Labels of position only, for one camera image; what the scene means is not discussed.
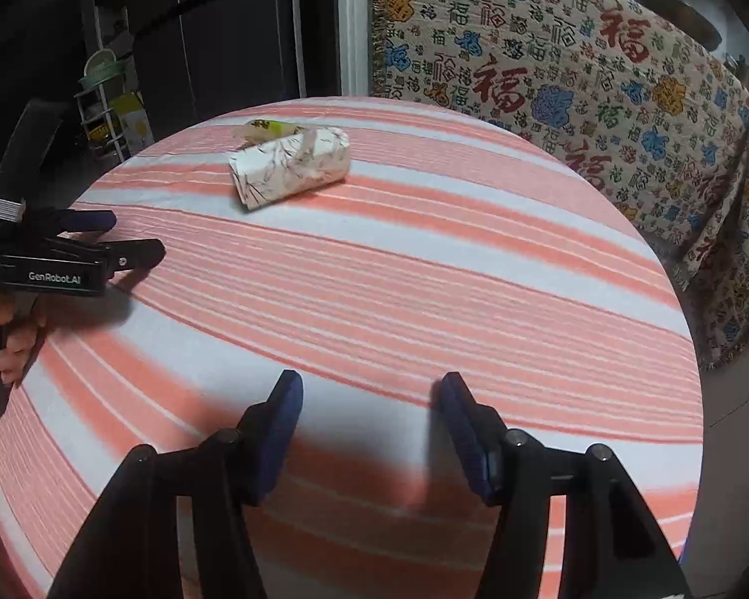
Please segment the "human hand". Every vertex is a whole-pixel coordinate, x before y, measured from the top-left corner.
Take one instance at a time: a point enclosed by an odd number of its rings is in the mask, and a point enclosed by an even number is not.
[[[36,345],[39,329],[46,324],[42,297],[36,300],[30,316],[12,323],[16,306],[11,293],[0,291],[0,326],[8,324],[5,348],[0,350],[0,378],[11,385],[22,378],[31,351]]]

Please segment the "pink and white tablecloth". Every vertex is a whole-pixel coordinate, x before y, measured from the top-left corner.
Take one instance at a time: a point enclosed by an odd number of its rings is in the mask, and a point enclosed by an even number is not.
[[[347,180],[243,212],[227,155],[260,117],[343,128]],[[546,446],[607,442],[681,550],[702,411],[677,297],[629,221],[517,136],[381,99],[275,103],[156,143],[79,206],[168,253],[63,301],[0,421],[0,534],[33,596],[132,446],[235,425],[286,367],[304,411],[276,491],[245,511],[272,599],[473,596],[497,514],[428,410],[451,370]]]

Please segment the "round table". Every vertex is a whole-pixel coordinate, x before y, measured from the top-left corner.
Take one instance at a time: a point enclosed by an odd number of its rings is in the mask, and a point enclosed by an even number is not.
[[[228,151],[255,118],[343,128],[346,181],[245,213]],[[497,514],[428,408],[455,370],[545,446],[607,442],[682,549],[702,414],[677,297],[629,221],[516,135],[381,99],[273,103],[156,143],[77,205],[168,253],[62,302],[0,421],[0,535],[33,596],[132,446],[235,425],[284,368],[304,410],[276,491],[245,510],[272,599],[473,596]]]

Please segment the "black refrigerator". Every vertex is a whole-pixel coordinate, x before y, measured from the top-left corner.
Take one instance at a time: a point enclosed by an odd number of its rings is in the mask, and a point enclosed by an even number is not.
[[[307,92],[300,0],[125,1],[140,91],[156,140],[228,111]],[[335,15],[335,0],[306,1],[324,8],[311,13],[324,24]],[[320,43],[318,63],[325,72],[328,61],[338,62],[336,28]],[[309,46],[315,44],[312,33]],[[309,59],[316,62],[316,56]],[[308,94],[335,94],[334,79],[331,74],[322,91]]]

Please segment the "white strap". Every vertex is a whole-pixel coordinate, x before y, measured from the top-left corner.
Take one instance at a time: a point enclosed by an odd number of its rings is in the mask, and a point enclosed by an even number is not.
[[[19,223],[24,213],[24,202],[15,203],[12,200],[3,200],[0,198],[0,219],[8,220],[11,223]]]

